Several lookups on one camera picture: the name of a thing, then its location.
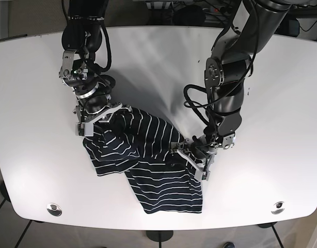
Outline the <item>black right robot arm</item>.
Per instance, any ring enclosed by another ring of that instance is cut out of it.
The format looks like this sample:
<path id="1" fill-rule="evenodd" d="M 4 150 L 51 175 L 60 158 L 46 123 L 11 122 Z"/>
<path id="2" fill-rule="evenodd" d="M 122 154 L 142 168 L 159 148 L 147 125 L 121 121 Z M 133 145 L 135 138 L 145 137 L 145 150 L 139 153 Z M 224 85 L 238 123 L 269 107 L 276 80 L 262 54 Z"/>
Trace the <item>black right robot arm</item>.
<path id="1" fill-rule="evenodd" d="M 77 99 L 76 134 L 93 136 L 96 122 L 109 123 L 117 112 L 131 111 L 129 105 L 111 103 L 116 80 L 107 74 L 112 51 L 104 17 L 108 1 L 61 2 L 67 25 L 61 44 L 64 49 L 59 78 L 71 87 Z"/>

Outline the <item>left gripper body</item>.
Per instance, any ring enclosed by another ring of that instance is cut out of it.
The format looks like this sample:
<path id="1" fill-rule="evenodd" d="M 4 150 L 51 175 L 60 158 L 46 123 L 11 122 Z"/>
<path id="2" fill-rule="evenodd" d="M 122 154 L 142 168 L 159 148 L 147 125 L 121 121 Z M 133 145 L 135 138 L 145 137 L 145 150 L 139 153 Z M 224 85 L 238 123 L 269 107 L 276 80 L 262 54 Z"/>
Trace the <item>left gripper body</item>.
<path id="1" fill-rule="evenodd" d="M 206 141 L 205 136 L 199 138 L 193 136 L 191 139 L 186 138 L 182 142 L 170 143 L 170 151 L 177 153 L 195 169 L 194 178 L 197 181 L 208 181 L 209 169 L 217 154 L 217 143 L 206 143 Z"/>

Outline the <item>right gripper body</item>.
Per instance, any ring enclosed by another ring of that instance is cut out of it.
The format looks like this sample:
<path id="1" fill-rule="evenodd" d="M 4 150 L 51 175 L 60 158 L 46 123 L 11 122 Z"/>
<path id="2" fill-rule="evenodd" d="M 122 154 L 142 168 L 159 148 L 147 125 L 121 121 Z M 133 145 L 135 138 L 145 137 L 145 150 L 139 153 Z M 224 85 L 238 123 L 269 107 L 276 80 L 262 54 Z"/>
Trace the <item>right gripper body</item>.
<path id="1" fill-rule="evenodd" d="M 75 134 L 77 136 L 93 136 L 94 124 L 110 123 L 118 111 L 130 112 L 130 105 L 125 105 L 120 102 L 110 103 L 110 95 L 97 95 L 84 98 L 83 101 L 78 99 L 78 105 L 73 110 L 77 116 L 78 122 L 75 125 Z M 91 107 L 88 103 L 98 103 L 99 109 L 91 113 Z"/>

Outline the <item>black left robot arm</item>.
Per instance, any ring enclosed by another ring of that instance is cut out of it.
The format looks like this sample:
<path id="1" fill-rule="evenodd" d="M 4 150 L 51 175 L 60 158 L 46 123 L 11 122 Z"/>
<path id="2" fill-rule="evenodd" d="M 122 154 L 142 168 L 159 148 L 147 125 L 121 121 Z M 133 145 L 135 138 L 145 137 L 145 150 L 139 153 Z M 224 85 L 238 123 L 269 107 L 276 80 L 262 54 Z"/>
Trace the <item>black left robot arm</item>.
<path id="1" fill-rule="evenodd" d="M 206 60 L 204 87 L 184 87 L 184 106 L 205 123 L 201 137 L 171 143 L 170 150 L 195 169 L 195 179 L 208 179 L 218 149 L 234 146 L 242 123 L 244 80 L 253 73 L 255 57 L 270 40 L 296 1 L 236 1 L 227 26 Z"/>

